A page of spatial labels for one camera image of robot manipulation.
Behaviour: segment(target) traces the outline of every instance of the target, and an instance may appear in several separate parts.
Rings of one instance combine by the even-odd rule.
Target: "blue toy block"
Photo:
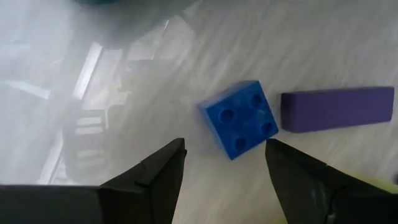
[[[278,133],[258,81],[241,81],[199,108],[231,160]]]

